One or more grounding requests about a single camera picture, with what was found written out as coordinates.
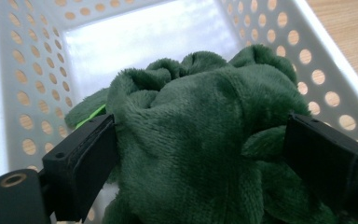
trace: green towel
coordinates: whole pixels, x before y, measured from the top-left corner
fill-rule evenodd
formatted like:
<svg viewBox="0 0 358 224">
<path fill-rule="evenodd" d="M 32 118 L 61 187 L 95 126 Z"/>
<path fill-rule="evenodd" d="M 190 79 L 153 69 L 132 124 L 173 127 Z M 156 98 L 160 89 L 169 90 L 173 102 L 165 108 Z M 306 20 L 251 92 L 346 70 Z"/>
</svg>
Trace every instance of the green towel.
<svg viewBox="0 0 358 224">
<path fill-rule="evenodd" d="M 290 112 L 310 115 L 291 63 L 261 45 L 126 69 L 66 117 L 106 104 L 121 157 L 103 223 L 341 222 L 282 160 Z"/>
</svg>

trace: white plastic basket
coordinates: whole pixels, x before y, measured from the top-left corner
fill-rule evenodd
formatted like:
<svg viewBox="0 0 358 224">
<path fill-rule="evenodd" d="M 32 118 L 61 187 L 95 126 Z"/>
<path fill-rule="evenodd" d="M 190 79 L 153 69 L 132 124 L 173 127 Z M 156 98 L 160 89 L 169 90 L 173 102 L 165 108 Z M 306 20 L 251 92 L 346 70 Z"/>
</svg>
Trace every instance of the white plastic basket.
<svg viewBox="0 0 358 224">
<path fill-rule="evenodd" d="M 64 115 L 121 69 L 254 43 L 289 58 L 314 117 L 358 141 L 358 76 L 304 0 L 0 0 L 0 175 L 40 170 Z"/>
</svg>

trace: green fabric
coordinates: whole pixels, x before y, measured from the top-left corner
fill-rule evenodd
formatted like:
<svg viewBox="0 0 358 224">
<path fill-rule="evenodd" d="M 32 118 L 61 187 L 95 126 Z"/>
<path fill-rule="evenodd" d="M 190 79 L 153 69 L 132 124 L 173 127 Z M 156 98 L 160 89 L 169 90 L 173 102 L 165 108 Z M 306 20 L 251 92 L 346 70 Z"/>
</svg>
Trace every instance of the green fabric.
<svg viewBox="0 0 358 224">
<path fill-rule="evenodd" d="M 272 50 L 162 59 L 96 94 L 115 116 L 121 157 L 103 223 L 338 223 L 282 161 L 288 114 L 310 112 Z"/>
</svg>

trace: black plastic part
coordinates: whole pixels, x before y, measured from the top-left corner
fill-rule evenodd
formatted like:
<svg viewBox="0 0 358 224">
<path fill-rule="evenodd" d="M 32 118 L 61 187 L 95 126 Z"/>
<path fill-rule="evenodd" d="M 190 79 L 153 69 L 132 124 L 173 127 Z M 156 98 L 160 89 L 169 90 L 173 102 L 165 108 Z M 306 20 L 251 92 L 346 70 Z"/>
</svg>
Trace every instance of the black plastic part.
<svg viewBox="0 0 358 224">
<path fill-rule="evenodd" d="M 283 156 L 341 217 L 358 220 L 358 143 L 317 119 L 289 116 Z"/>
<path fill-rule="evenodd" d="M 102 115 L 71 133 L 44 158 L 41 176 L 47 202 L 58 221 L 85 220 L 92 203 L 118 163 L 114 119 Z"/>
<path fill-rule="evenodd" d="M 0 176 L 0 223 L 50 223 L 36 171 Z"/>
</svg>

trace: wooden table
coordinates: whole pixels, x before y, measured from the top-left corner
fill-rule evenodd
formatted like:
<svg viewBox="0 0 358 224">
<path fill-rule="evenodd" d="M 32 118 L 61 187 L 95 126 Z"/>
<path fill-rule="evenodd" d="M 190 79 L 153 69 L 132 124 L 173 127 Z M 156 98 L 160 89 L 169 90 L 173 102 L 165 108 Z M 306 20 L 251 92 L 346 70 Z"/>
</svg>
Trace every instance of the wooden table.
<svg viewBox="0 0 358 224">
<path fill-rule="evenodd" d="M 358 74 L 358 1 L 308 0 L 308 3 Z"/>
</svg>

